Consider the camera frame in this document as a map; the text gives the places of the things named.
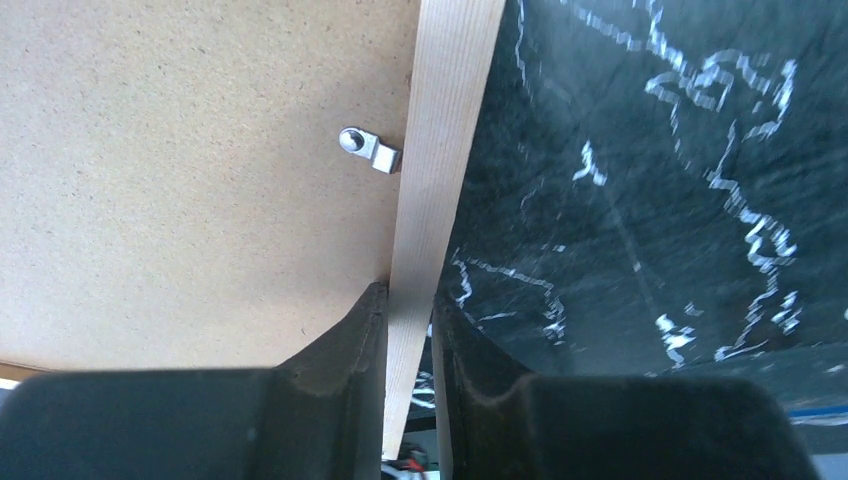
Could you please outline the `wooden picture frame with photo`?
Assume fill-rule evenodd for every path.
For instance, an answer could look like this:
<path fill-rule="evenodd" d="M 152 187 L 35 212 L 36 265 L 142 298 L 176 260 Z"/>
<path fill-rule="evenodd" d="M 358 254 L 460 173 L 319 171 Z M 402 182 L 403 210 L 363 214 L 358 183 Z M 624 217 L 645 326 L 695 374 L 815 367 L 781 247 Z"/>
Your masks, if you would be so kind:
<path fill-rule="evenodd" d="M 386 280 L 395 455 L 504 8 L 3 2 L 3 374 L 277 364 Z"/>

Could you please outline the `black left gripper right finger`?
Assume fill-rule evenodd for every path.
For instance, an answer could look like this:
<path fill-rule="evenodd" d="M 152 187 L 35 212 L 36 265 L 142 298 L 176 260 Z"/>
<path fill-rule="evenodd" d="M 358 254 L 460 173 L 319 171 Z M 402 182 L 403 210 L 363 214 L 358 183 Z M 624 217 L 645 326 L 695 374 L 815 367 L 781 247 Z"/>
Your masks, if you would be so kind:
<path fill-rule="evenodd" d="M 565 376 L 529 369 L 434 303 L 446 479 L 814 479 L 785 412 L 731 378 Z"/>

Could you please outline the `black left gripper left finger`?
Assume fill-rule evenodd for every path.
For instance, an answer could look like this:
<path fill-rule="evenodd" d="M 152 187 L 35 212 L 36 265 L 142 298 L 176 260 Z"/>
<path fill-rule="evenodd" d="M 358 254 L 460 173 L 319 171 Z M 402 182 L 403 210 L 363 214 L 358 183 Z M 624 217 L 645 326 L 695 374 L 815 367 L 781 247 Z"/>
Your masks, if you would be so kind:
<path fill-rule="evenodd" d="M 5 479 L 377 479 L 387 289 L 275 367 L 31 377 L 1 407 Z"/>

